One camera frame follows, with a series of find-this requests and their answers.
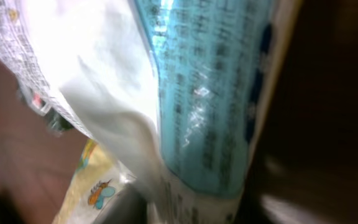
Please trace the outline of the large white snack bag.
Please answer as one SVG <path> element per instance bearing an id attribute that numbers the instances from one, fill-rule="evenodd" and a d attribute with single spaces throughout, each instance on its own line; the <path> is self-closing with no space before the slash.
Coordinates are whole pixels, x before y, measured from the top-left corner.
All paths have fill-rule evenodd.
<path id="1" fill-rule="evenodd" d="M 147 223 L 234 223 L 299 1 L 0 0 L 0 62 L 88 137 L 55 223 L 127 184 Z"/>

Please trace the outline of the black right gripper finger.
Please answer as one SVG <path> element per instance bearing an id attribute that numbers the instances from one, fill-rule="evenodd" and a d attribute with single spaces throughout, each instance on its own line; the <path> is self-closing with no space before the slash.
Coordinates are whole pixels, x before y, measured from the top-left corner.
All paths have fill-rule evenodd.
<path id="1" fill-rule="evenodd" d="M 132 184 L 127 184 L 106 204 L 93 223 L 147 224 L 147 201 Z"/>

